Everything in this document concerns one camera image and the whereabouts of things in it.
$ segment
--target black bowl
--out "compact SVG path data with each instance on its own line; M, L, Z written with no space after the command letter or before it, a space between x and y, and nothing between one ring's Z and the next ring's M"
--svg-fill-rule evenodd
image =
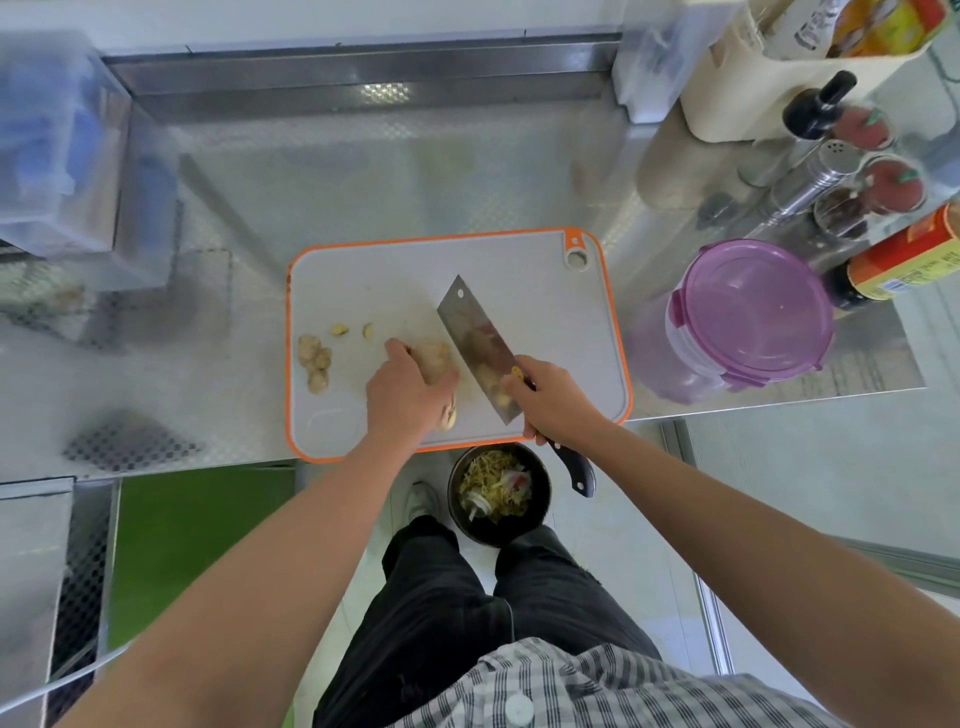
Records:
M490 519L477 515L471 521L470 514L460 505L460 483L474 458L492 449L507 452L520 462L520 465L530 474L530 489L533 497L527 512L522 516L504 516L499 522L494 523ZM468 538L484 546L501 547L543 523L547 509L550 507L550 476L534 452L520 443L481 445L470 448L460 456L447 481L446 495L450 517Z

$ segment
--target shirt button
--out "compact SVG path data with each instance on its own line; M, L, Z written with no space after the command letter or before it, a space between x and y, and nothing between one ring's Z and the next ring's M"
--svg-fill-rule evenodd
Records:
M507 698L504 712L507 714L508 723L514 728L523 728L525 725L530 725L534 719L534 701L522 692L518 692Z

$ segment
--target shoe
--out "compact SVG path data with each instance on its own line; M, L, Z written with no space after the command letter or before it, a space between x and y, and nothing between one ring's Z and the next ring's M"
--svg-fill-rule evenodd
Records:
M440 494L429 483L418 480L407 491L407 499L403 504L403 520L409 525L413 519L420 516L433 516L440 520Z

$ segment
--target plaid shirt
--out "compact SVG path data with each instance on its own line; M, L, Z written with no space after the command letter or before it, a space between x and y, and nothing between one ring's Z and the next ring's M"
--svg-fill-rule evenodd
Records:
M846 728L749 675L694 677L602 644L573 657L505 644L392 728Z

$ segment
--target black knife handle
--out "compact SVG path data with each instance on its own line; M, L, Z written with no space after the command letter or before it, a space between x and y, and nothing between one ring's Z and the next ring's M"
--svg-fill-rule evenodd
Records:
M537 385L530 377L524 376L523 383L534 392L537 391ZM557 445L549 437L546 438L546 441L564 463L567 472L570 473L570 485L573 486L573 490L583 497L593 497L593 494L597 492L597 478L590 461L575 449L568 448L566 445Z

